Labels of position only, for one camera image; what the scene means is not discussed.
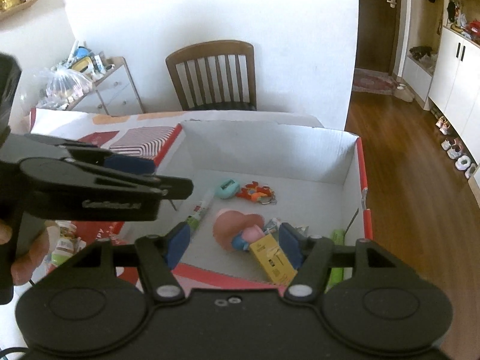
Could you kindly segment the person's left hand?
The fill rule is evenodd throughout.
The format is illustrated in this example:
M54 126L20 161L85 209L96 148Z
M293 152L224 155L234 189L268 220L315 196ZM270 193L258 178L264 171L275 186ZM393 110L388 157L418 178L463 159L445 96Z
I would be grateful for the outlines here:
M28 249L23 248L16 255L16 259L10 267L10 275L14 286L28 283L32 279L33 272L41 265L44 257L49 253L50 241L47 231L49 221L35 219L34 223L38 226L37 235L27 244Z

